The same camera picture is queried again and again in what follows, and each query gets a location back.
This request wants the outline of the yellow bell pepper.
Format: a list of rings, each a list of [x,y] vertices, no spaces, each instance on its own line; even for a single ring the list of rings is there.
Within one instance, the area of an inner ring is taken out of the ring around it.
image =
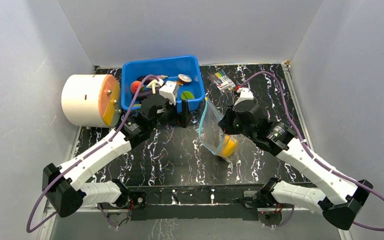
[[[231,135],[225,135],[223,137],[223,141],[217,152],[217,155],[222,158],[228,158],[236,151],[237,147],[237,139]]]

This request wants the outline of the clear zip top bag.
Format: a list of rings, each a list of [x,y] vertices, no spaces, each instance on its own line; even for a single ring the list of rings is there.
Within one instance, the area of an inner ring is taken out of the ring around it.
[[[220,157],[217,155],[217,153],[220,149],[224,136],[233,136],[237,140],[237,149],[239,146],[236,135],[224,134],[221,128],[218,126],[218,123],[222,118],[222,113],[214,106],[211,100],[206,97],[205,107],[199,122],[198,135],[199,140],[203,144],[203,146],[207,148],[214,156],[217,157]],[[229,157],[220,158],[224,159],[226,162],[231,164],[234,153]]]

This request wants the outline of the round white brown slice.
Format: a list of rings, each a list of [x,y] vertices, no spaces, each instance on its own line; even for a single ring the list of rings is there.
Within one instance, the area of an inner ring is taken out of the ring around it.
[[[192,78],[186,74],[179,74],[178,81],[183,85],[190,84],[192,82]]]

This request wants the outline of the white garlic mushroom toy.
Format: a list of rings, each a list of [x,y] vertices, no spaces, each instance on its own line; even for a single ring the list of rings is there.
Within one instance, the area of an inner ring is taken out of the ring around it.
[[[153,94],[156,93],[156,88],[161,87],[164,84],[164,81],[160,78],[153,79],[151,82],[148,83],[146,86],[148,89],[151,89]]]

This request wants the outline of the orange peach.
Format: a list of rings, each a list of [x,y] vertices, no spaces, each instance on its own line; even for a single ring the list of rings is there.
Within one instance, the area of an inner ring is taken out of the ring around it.
[[[143,89],[144,89],[144,85],[138,80],[130,84],[130,91],[132,94],[135,94],[138,90],[142,91]]]

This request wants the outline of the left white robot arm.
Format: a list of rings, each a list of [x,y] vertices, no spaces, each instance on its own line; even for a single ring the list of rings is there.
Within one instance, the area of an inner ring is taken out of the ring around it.
[[[88,180],[111,161],[148,140],[158,127],[187,128],[191,119],[187,100],[181,101],[178,111],[160,94],[147,97],[140,108],[128,111],[121,124],[91,148],[59,166],[50,163],[43,169],[42,187],[47,200],[61,218],[85,205],[108,203],[125,208],[129,203],[137,204],[139,192],[128,189],[118,179],[99,183]]]

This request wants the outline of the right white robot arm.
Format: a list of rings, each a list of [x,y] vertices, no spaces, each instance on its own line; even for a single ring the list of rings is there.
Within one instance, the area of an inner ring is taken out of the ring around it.
[[[218,126],[227,135],[244,135],[261,150],[300,171],[316,186],[303,187],[272,177],[255,195],[244,197],[246,205],[260,208],[290,204],[321,213],[338,229],[351,228],[369,196],[360,185],[372,188],[370,182],[353,183],[320,166],[305,152],[294,130],[282,122],[269,121],[262,107],[253,100],[228,107]]]

